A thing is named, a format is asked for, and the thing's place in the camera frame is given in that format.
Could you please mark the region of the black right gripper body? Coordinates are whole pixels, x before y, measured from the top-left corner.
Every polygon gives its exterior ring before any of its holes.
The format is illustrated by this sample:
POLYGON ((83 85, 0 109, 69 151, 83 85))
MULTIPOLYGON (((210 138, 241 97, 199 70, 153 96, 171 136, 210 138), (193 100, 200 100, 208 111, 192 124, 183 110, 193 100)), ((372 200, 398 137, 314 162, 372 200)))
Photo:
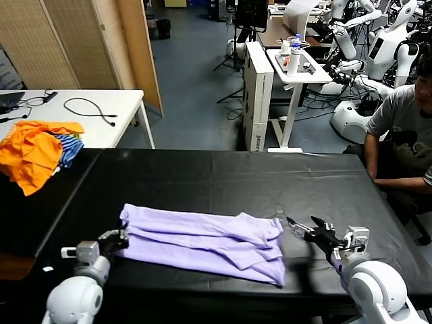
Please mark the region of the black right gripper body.
POLYGON ((306 242, 315 243, 324 253, 327 259, 330 259, 335 248, 343 248, 344 240, 335 236, 334 229, 325 227, 313 227, 310 232, 304 234, 306 242))

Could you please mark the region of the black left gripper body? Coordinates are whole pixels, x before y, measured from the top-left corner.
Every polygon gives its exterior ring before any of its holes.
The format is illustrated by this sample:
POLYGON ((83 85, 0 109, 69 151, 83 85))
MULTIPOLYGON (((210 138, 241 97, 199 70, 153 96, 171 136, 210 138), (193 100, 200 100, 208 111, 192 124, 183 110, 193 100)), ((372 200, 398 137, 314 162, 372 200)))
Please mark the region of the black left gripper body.
POLYGON ((99 238, 98 243, 100 255, 108 260, 112 260, 114 254, 124 247, 124 240, 118 236, 99 238))

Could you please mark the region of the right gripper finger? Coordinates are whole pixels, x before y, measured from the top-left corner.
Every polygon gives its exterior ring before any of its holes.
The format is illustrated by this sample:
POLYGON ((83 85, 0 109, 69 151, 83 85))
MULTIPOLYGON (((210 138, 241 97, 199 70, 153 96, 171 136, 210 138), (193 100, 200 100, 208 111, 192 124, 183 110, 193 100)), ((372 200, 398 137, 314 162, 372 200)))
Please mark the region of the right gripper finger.
POLYGON ((315 230, 307 225, 304 225, 302 223, 298 223, 297 221, 294 221, 290 217, 286 217, 288 226, 291 229, 292 233, 298 237, 298 238, 304 238, 305 235, 314 234, 315 230))
POLYGON ((321 218, 311 216, 312 221, 315 223, 313 231, 316 235, 335 236, 335 229, 332 223, 328 223, 321 218))

